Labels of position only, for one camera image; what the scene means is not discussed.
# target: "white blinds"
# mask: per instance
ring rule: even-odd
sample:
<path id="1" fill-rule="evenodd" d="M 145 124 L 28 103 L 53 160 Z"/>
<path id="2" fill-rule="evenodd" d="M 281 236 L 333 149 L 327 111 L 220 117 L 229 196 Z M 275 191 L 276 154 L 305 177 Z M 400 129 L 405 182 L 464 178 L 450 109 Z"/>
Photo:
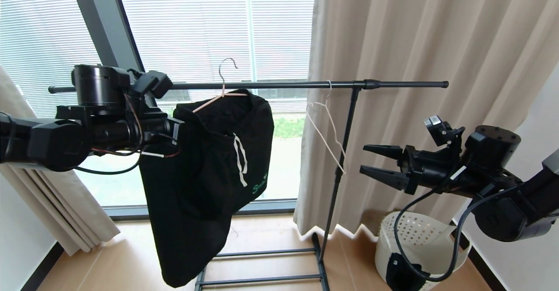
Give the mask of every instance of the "white blinds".
<path id="1" fill-rule="evenodd" d="M 98 63 L 76 0 L 0 0 L 0 65 L 38 117 L 76 104 L 76 94 L 49 94 L 48 86 L 70 86 L 75 64 Z"/>
<path id="2" fill-rule="evenodd" d="M 146 70 L 173 82 L 306 79 L 314 0 L 122 0 Z M 189 91 L 202 100 L 218 91 Z"/>

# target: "clothing rack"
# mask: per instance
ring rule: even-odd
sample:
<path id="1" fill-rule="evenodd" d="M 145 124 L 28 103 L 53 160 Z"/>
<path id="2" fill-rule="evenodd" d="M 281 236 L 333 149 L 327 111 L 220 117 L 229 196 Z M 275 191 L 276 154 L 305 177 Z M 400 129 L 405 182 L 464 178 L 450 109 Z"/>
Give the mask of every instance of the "clothing rack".
<path id="1" fill-rule="evenodd" d="M 218 90 L 223 86 L 222 83 L 176 83 L 171 88 L 172 90 Z M 342 148 L 345 152 L 348 145 L 349 133 L 351 132 L 351 125 L 353 122 L 353 114 L 355 113 L 355 107 L 357 105 L 357 98 L 361 90 L 373 90 L 378 88 L 447 88 L 449 86 L 448 81 L 442 82 L 382 82 L 379 80 L 358 80 L 358 81 L 320 81 L 320 82 L 242 82 L 242 83 L 225 83 L 225 88 L 228 90 L 232 89 L 315 89 L 315 88 L 335 88 L 335 89 L 352 89 L 351 102 L 349 104 L 348 118 L 345 126 L 344 140 L 342 143 Z M 61 93 L 61 92 L 75 92 L 74 87 L 49 87 L 48 91 L 51 94 Z M 344 165 L 344 153 L 340 154 L 339 163 L 343 167 Z M 261 283 L 270 281 L 295 281 L 303 279 L 320 279 L 323 291 L 330 291 L 328 285 L 328 277 L 326 269 L 324 267 L 324 253 L 326 251 L 326 246 L 328 243 L 328 233 L 330 232 L 330 226 L 332 222 L 332 216 L 334 214 L 334 207 L 336 199 L 338 196 L 338 188 L 342 180 L 342 170 L 337 167 L 335 171 L 334 189 L 332 191 L 332 196 L 330 200 L 330 208 L 328 211 L 328 221 L 326 223 L 326 229 L 324 229 L 324 238 L 322 241 L 322 247 L 319 243 L 318 236 L 316 233 L 312 235 L 313 248 L 309 249 L 283 249 L 277 251 L 258 251 L 258 252 L 245 252 L 245 253 L 223 253 L 218 254 L 216 257 L 236 257 L 236 256 L 260 256 L 260 255 L 280 255 L 287 253 L 314 253 L 316 256 L 316 262 L 318 265 L 319 273 L 313 275 L 294 275 L 285 277 L 263 277 L 255 279 L 236 279 L 227 281 L 205 281 L 204 277 L 206 275 L 206 268 L 199 273 L 196 279 L 195 291 L 202 291 L 204 286 L 208 285 L 226 285 L 226 284 L 244 284 L 244 283 Z"/>

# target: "perforated basket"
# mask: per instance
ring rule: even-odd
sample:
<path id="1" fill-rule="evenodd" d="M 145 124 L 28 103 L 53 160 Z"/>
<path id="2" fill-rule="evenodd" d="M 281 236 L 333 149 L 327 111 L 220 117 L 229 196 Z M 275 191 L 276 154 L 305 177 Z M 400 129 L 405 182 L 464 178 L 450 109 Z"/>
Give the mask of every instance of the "perforated basket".
<path id="1" fill-rule="evenodd" d="M 375 253 L 377 271 L 389 285 L 393 282 L 387 281 L 387 271 L 390 271 L 392 277 L 398 266 L 396 259 L 400 255 L 394 239 L 394 221 L 398 214 L 399 211 L 396 211 L 383 219 Z M 450 234 L 455 228 L 423 214 L 406 212 L 398 223 L 398 239 L 412 264 L 421 265 L 421 271 L 428 273 L 430 277 L 440 277 L 447 271 L 451 262 L 454 241 Z M 466 261 L 470 248 L 471 246 L 468 246 L 459 253 L 455 271 Z M 435 285 L 437 283 L 425 281 L 423 285 L 416 285 L 413 289 L 427 291 Z"/>

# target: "curtain fold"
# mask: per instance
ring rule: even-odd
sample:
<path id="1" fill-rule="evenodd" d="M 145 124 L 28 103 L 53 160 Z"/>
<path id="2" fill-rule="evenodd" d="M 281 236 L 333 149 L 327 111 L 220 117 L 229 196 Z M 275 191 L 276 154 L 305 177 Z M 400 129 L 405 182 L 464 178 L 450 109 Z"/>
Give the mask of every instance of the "curtain fold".
<path id="1" fill-rule="evenodd" d="M 450 82 L 447 89 L 359 94 L 333 225 L 354 232 L 365 216 L 381 219 L 426 192 L 420 187 L 411 196 L 360 175 L 361 164 L 397 170 L 393 160 L 364 152 L 363 145 L 435 150 L 423 124 L 434 114 L 465 126 L 464 141 L 480 124 L 515 130 L 558 61 L 559 0 L 315 0 L 309 80 Z M 324 102 L 327 93 L 309 90 L 308 100 Z M 349 90 L 333 90 L 329 100 L 339 140 L 349 97 Z M 326 112 L 313 109 L 310 116 L 336 148 Z M 301 234 L 325 228 L 334 171 L 306 122 L 294 216 Z M 434 195 L 412 210 L 449 222 L 463 202 Z"/>
<path id="2" fill-rule="evenodd" d="M 16 118 L 35 118 L 1 66 L 0 111 Z M 36 171 L 0 164 L 0 173 L 69 255 L 79 249 L 88 252 L 120 233 L 73 171 Z"/>

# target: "baseboard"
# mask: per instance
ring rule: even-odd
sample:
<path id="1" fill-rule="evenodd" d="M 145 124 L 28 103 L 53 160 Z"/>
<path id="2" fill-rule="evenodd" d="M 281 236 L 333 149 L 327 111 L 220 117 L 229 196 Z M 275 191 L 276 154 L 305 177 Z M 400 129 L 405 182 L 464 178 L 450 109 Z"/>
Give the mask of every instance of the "baseboard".
<path id="1" fill-rule="evenodd" d="M 465 235 L 460 236 L 459 243 L 460 243 L 460 247 L 462 247 L 463 249 L 466 249 L 470 244 L 469 240 L 466 238 Z M 483 277 L 485 282 L 487 282 L 487 285 L 489 285 L 491 290 L 507 291 L 507 289 L 505 289 L 505 287 L 501 284 L 501 281 L 499 281 L 497 276 L 495 276 L 493 271 L 491 271 L 489 266 L 485 263 L 483 258 L 481 258 L 481 255 L 477 252 L 477 250 L 475 249 L 475 247 L 473 247 L 473 245 L 472 248 L 469 250 L 468 258 L 470 261 L 472 261 L 473 265 L 476 267 L 477 271 L 479 271 L 481 277 Z"/>
<path id="2" fill-rule="evenodd" d="M 60 255 L 64 252 L 64 249 L 60 245 L 60 243 L 56 242 L 52 249 L 46 254 L 45 258 L 39 264 L 37 269 L 33 272 L 31 277 L 29 277 L 28 281 L 22 287 L 21 291 L 36 291 L 38 287 L 41 285 L 42 281 L 48 275 L 48 272 L 54 267 L 54 264 L 60 258 Z"/>

